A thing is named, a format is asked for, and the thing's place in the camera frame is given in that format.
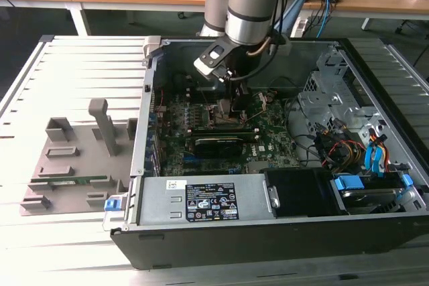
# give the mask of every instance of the table leg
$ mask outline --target table leg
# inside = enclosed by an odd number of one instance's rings
[[[72,14],[74,26],[79,36],[91,35],[91,30],[88,26],[88,20],[86,20],[85,12],[80,3],[68,3],[66,8],[70,10]]]
[[[128,23],[135,23],[135,13],[132,10],[127,10],[127,21]]]
[[[290,33],[290,37],[300,38],[306,29],[307,22],[311,18],[313,14],[313,10],[301,10],[298,18],[295,21],[295,24],[292,28],[292,32]]]
[[[365,20],[364,20],[364,22],[362,24],[361,29],[362,30],[368,30],[369,27],[371,26],[372,22],[373,22],[373,20],[371,18],[365,18]]]
[[[11,19],[11,16],[9,16],[9,13],[7,12],[6,7],[0,7],[0,19],[1,20],[9,20]]]

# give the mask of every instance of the aluminum workbench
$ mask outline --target aluminum workbench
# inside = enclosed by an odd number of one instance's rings
[[[91,98],[109,99],[114,123],[137,117],[145,75],[143,40],[43,37],[2,100],[0,285],[427,283],[427,236],[380,255],[136,271],[103,230],[102,212],[20,216],[19,203],[44,146],[50,117],[88,124],[93,121],[86,112]]]

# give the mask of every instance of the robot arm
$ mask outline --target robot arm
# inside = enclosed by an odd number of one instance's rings
[[[247,79],[259,74],[277,52],[281,37],[273,24],[278,3],[282,15],[286,0],[206,0],[200,35],[218,38],[201,53],[194,66],[207,79],[215,77],[225,83],[230,114],[247,107],[251,97]],[[271,42],[271,57],[259,66],[261,54]]]
[[[220,80],[230,76],[245,78],[250,70],[240,68],[240,59],[229,59],[222,66],[221,63],[231,54],[240,57],[243,51],[257,52],[267,43],[277,3],[278,0],[229,0],[225,8],[225,0],[206,0],[204,28],[211,32],[206,33],[203,28],[202,35],[221,35],[225,22],[226,36],[219,38],[195,61],[194,65],[200,73],[207,78],[216,76]]]

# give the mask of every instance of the warning label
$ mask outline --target warning label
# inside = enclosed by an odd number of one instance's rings
[[[234,184],[186,185],[186,219],[189,222],[239,219]]]

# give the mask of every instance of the electronic device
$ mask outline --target electronic device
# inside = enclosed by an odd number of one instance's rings
[[[400,95],[429,87],[393,47],[290,41],[235,117],[227,86],[189,65],[211,44],[143,46],[130,199],[111,231],[135,268],[382,253],[429,233],[426,116]]]
[[[98,127],[51,119],[29,188],[102,187],[85,206],[106,201],[136,269],[382,253],[428,234],[428,84],[380,40],[287,40],[303,1],[207,0],[203,37],[147,36],[138,119],[113,126],[98,99]],[[33,197],[28,212],[49,208]]]

